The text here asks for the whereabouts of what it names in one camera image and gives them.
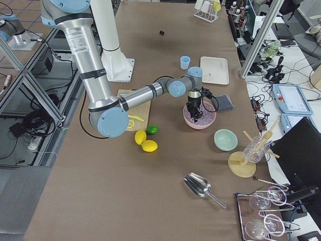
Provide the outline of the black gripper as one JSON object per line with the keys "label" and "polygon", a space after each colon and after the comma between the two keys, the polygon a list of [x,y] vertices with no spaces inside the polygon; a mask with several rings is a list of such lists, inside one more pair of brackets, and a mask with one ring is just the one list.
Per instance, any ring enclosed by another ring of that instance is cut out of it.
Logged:
{"label": "black gripper", "polygon": [[212,99],[213,94],[209,89],[203,88],[201,90],[193,90],[188,92],[187,109],[191,115],[193,122],[197,122],[202,116],[203,112],[200,110],[200,105],[203,103],[203,97]]}

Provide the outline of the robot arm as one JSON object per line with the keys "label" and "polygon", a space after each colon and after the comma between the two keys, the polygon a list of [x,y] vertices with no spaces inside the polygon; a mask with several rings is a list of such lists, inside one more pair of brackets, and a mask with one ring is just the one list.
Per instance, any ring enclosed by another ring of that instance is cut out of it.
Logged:
{"label": "robot arm", "polygon": [[129,109],[164,93],[187,94],[190,116],[194,121],[202,117],[202,99],[210,91],[202,86],[199,67],[181,78],[160,77],[122,97],[112,93],[110,80],[129,81],[133,64],[120,49],[111,1],[41,1],[41,18],[44,25],[64,32],[90,99],[90,124],[101,135],[120,136],[129,124]]}
{"label": "robot arm", "polygon": [[12,50],[31,51],[36,43],[42,42],[42,35],[25,29],[14,14],[1,15],[1,38]]}

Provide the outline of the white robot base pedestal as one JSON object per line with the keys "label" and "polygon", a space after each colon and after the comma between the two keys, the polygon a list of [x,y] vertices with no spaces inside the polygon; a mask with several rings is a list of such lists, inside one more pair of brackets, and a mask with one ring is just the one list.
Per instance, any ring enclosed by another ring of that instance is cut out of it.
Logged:
{"label": "white robot base pedestal", "polygon": [[103,49],[101,60],[108,80],[129,83],[134,59],[126,58],[121,50],[112,1],[92,0],[90,6]]}

